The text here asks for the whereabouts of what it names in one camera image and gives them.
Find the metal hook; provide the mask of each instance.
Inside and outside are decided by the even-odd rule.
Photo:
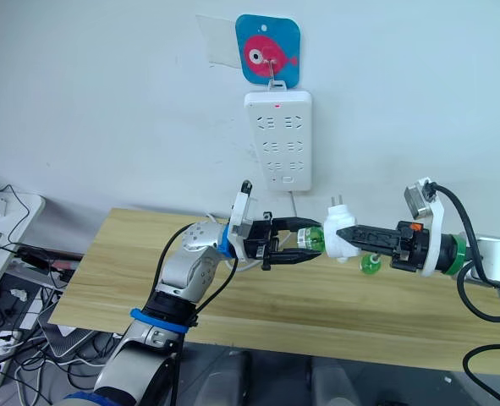
[[[274,69],[272,68],[272,64],[275,63],[273,59],[271,60],[265,60],[266,63],[268,63],[268,69],[270,71],[270,80],[272,83],[274,83]]]

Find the floor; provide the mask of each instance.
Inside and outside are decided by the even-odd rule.
[[[30,292],[33,286],[26,285],[18,278],[5,276],[2,288],[17,286]],[[10,296],[0,298],[0,307],[9,307],[14,303]],[[14,319],[8,318],[7,327]],[[108,339],[106,333],[98,338],[99,346]],[[179,406],[193,405],[197,393],[213,366],[232,348],[197,343],[186,343],[181,366],[179,385]],[[81,349],[83,356],[94,354],[90,345]],[[308,357],[304,355],[273,353],[253,350],[253,385],[250,390],[249,406],[264,405],[310,405],[310,392],[306,386],[306,366]],[[380,403],[402,402],[416,406],[434,406],[436,404],[458,404],[467,406],[498,405],[478,388],[472,388],[464,374],[439,370],[425,370],[392,365],[379,365],[364,362],[340,360],[354,384],[355,391],[362,405],[374,406]],[[76,366],[72,372],[94,375],[98,368],[86,365]],[[36,371],[24,372],[22,379],[30,385],[36,384]],[[92,387],[95,377],[77,378],[74,383],[82,387]],[[500,391],[500,376],[486,376],[485,379]],[[51,401],[57,402],[65,395],[77,392],[68,383],[67,375],[54,365],[47,365],[42,373],[41,390]],[[29,405],[33,392],[26,389],[25,404]],[[6,379],[0,387],[0,406],[19,405],[16,384]],[[36,405],[47,403],[40,399]]]

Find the white cable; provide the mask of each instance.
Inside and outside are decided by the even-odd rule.
[[[42,338],[44,340],[46,337],[45,336],[37,336],[37,337],[28,338],[27,340],[23,341],[22,343],[18,343],[15,345],[4,345],[3,349],[17,348],[17,347],[20,347],[24,343],[28,343],[29,341],[38,340],[40,338]]]
[[[48,347],[48,343],[42,346],[41,349],[45,349]],[[24,395],[22,393],[22,388],[20,387],[20,382],[16,381],[19,378],[19,371],[22,370],[23,365],[31,365],[34,364],[36,361],[31,361],[31,359],[35,358],[37,355],[42,354],[42,351],[37,351],[35,354],[33,354],[28,360],[24,361],[21,366],[19,366],[15,371],[14,371],[14,383],[16,385],[16,390],[17,393],[19,394],[19,401],[21,406],[26,406],[25,400],[24,400]],[[42,373],[42,368],[45,364],[45,360],[43,360],[43,363],[41,364],[41,367],[39,368],[39,371],[37,372],[37,383],[36,383],[36,395],[33,397],[33,400],[30,403],[30,406],[33,406],[36,404],[37,400],[39,399],[39,391],[41,390],[41,373]]]
[[[82,359],[82,358],[74,358],[70,361],[66,361],[66,362],[58,362],[58,365],[69,365],[69,364],[73,364],[75,362],[82,362],[83,364],[86,364],[88,366],[105,366],[105,364],[92,364],[90,361],[86,361],[85,359]]]
[[[299,215],[297,214],[297,206],[294,205],[294,196],[292,191],[289,191],[289,196],[291,196],[291,205],[293,206],[294,216],[298,217]]]

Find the electrical outlet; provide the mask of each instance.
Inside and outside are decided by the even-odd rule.
[[[20,340],[21,332],[17,331],[7,331],[3,330],[0,332],[0,359],[7,358],[9,355],[14,353],[18,347],[14,345],[17,344]],[[5,361],[0,364],[1,372],[7,373],[7,369],[9,367],[9,363],[11,361]],[[2,385],[4,376],[0,374],[0,386]]]
[[[311,94],[251,92],[244,105],[268,189],[311,189]]]

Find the robotic arm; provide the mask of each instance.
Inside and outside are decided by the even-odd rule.
[[[211,285],[220,261],[257,259],[262,260],[263,270],[270,270],[271,265],[295,264],[321,254],[308,249],[278,250],[279,231],[296,232],[320,223],[298,217],[273,218],[271,212],[254,221],[250,192],[251,183],[244,181],[228,224],[197,222],[187,227],[144,308],[131,310],[134,320],[99,375],[93,393],[69,395],[59,406],[159,404],[176,384],[184,335],[196,326],[199,310],[195,305]]]
[[[356,225],[347,206],[329,208],[324,224],[327,254],[347,258],[366,250],[390,256],[393,268],[425,277],[438,270],[454,277],[472,259],[472,249],[464,236],[442,233],[443,206],[430,184],[430,179],[423,178],[406,188],[404,197],[413,218],[422,222],[399,222],[396,229]],[[278,250],[279,231],[296,232],[320,223],[298,217],[273,218],[271,212],[254,220],[250,192],[251,183],[245,181],[228,224],[198,222],[187,227],[144,308],[131,311],[134,320],[99,375],[94,392],[69,395],[59,406],[159,404],[176,386],[184,335],[196,326],[200,308],[195,304],[212,283],[220,261],[258,259],[263,270],[270,270],[271,265],[308,261],[321,253]],[[476,244],[486,276],[500,283],[500,239],[479,236]],[[480,280],[475,272],[466,278]]]

